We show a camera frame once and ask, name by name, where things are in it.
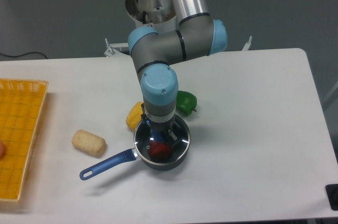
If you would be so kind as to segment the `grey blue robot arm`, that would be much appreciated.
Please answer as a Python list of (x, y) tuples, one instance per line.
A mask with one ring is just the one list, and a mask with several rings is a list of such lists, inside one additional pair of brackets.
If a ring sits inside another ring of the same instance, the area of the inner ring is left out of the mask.
[(205, 0), (134, 0), (142, 26), (128, 37), (143, 95), (143, 114), (155, 139), (172, 134), (178, 79), (172, 65), (226, 49), (227, 31)]

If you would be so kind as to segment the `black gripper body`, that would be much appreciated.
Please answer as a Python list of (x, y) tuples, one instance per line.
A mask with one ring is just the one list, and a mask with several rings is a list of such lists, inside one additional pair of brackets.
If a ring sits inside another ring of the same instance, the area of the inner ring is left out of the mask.
[(173, 109), (169, 114), (165, 116), (155, 116), (149, 113), (144, 104), (142, 104), (143, 113), (141, 115), (142, 122), (146, 123), (154, 132), (162, 133), (167, 136), (167, 131), (172, 129), (175, 122), (175, 110)]

